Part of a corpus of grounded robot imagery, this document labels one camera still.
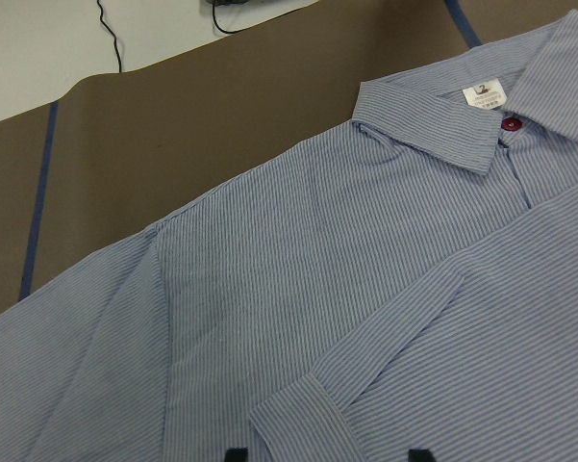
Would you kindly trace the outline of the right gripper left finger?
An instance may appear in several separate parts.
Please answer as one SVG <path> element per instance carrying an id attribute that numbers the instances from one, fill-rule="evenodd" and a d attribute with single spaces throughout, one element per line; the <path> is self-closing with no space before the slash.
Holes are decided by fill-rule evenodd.
<path id="1" fill-rule="evenodd" d="M 228 448 L 223 462 L 247 462 L 247 448 Z"/>

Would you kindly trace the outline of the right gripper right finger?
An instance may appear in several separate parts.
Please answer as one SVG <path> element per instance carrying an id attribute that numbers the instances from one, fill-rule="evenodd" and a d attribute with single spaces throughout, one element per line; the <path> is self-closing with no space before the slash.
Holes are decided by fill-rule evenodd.
<path id="1" fill-rule="evenodd" d="M 408 462 L 437 462 L 429 449 L 409 449 L 407 459 Z"/>

